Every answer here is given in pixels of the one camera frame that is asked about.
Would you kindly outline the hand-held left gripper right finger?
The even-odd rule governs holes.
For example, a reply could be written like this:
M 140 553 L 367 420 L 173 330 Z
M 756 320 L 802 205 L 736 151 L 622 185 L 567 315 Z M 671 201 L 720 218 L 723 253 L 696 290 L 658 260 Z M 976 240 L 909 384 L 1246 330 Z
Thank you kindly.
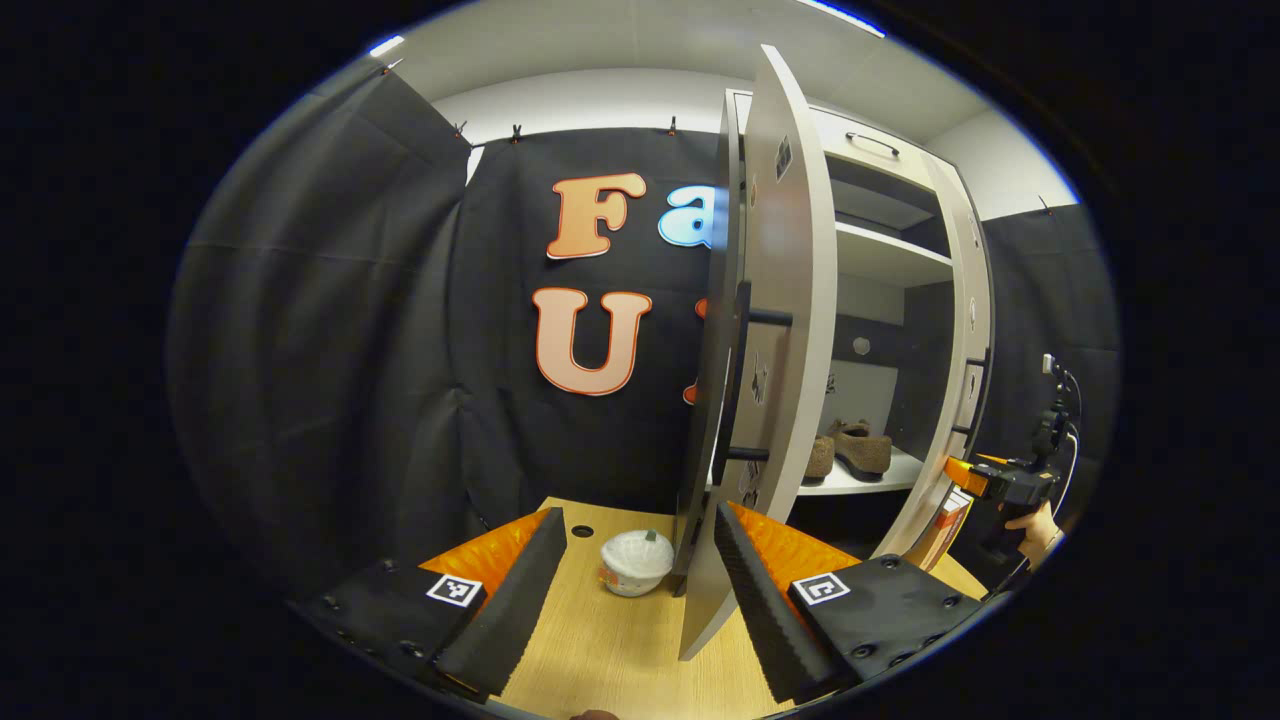
M 859 560 L 728 501 L 716 507 L 714 542 L 778 702 L 876 683 L 941 648 L 982 606 L 899 555 Z

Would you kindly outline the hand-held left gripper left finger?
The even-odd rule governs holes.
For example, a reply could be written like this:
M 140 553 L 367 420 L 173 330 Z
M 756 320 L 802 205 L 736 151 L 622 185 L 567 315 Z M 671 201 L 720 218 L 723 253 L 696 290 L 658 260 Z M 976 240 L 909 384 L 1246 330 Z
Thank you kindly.
M 291 607 L 398 682 L 480 705 L 524 657 L 566 548 L 563 510 L 540 509 L 421 562 L 379 559 Z

